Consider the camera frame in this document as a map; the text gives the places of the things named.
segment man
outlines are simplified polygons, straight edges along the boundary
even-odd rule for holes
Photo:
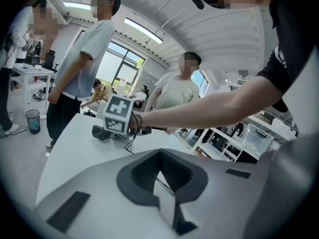
[[[94,89],[94,94],[92,95],[91,99],[88,102],[81,105],[81,108],[88,106],[88,108],[97,112],[100,101],[104,100],[107,102],[111,94],[113,93],[113,91],[111,86],[109,85],[103,86],[99,79],[95,79],[93,84],[93,89]]]
[[[155,83],[156,89],[150,96],[145,112],[149,112],[153,106],[155,110],[161,110],[197,100],[199,88],[191,80],[191,76],[199,69],[200,63],[201,58],[196,53],[185,52],[178,61],[179,73],[165,74]],[[176,128],[167,129],[168,133],[175,130]]]
[[[270,4],[279,48],[253,80],[235,91],[212,94],[189,104],[140,114],[143,126],[210,128],[234,124],[274,104],[281,111],[287,110],[281,97],[303,69],[315,44],[318,44],[317,25],[311,16],[316,14],[315,0],[205,1],[219,7],[230,4],[231,8],[235,7],[233,5],[250,7]],[[130,127],[136,127],[132,118]]]
[[[99,64],[114,33],[112,16],[121,0],[92,0],[93,16],[98,22],[88,28],[65,57],[51,90],[47,112],[47,128],[52,149],[64,128],[80,113],[80,105],[91,93]]]
[[[0,50],[0,125],[5,135],[18,130],[19,125],[13,124],[6,106],[8,100],[9,80],[15,64],[18,50],[32,51],[32,40],[25,38],[31,24],[36,22],[40,10],[46,7],[46,0],[37,0],[32,6],[23,8],[11,23]]]

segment hand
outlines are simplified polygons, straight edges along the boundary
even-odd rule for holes
[[[53,88],[49,94],[48,101],[52,104],[56,104],[56,102],[59,100],[61,92],[62,91],[58,90],[56,87]]]
[[[168,128],[166,129],[166,132],[167,132],[168,134],[172,134],[172,133],[175,133],[175,131],[176,131],[177,129],[178,129],[177,127],[168,127]]]

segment white table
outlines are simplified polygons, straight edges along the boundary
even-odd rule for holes
[[[12,77],[11,79],[18,82],[19,84],[22,85],[22,90],[23,90],[23,110],[24,112],[27,111],[27,105],[29,103],[29,91],[32,90],[37,90],[37,89],[45,89],[45,113],[48,109],[48,95],[49,95],[49,87],[50,87],[50,80],[51,80],[51,75],[53,71],[45,69],[41,67],[40,70],[36,70],[34,66],[29,65],[29,64],[21,64],[21,63],[16,63],[13,67],[13,70],[16,71],[17,73],[21,74],[21,76],[18,77]],[[47,76],[47,81],[46,83],[37,80],[34,81],[32,76]]]
[[[124,149],[128,140],[99,141],[91,134],[93,125],[103,126],[103,122],[101,119],[77,114],[65,128],[44,167],[36,196],[37,205],[49,193],[86,168],[131,155]],[[133,142],[133,153],[157,148],[170,148],[191,154],[174,135],[168,135],[162,130],[152,130],[152,134],[137,136]]]

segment shoe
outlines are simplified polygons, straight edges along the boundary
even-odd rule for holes
[[[51,145],[51,142],[49,142],[46,146],[45,146],[48,150],[52,150],[54,145]]]
[[[8,131],[4,131],[5,135],[9,135],[11,133],[14,133],[18,130],[19,125],[18,124],[12,124],[12,127]]]

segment fluorescent light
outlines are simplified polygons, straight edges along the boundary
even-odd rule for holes
[[[162,39],[160,39],[158,36],[156,36],[155,34],[153,34],[151,31],[149,31],[147,28],[141,26],[140,24],[136,23],[135,21],[132,21],[129,18],[125,18],[124,23],[127,25],[132,26],[133,28],[141,31],[143,34],[146,34],[148,37],[150,37],[151,39],[153,39],[155,42],[157,42],[158,44],[161,44],[163,42]]]
[[[64,2],[64,5],[66,7],[74,7],[74,8],[80,8],[85,10],[91,10],[91,6],[89,4],[84,4],[84,3]]]

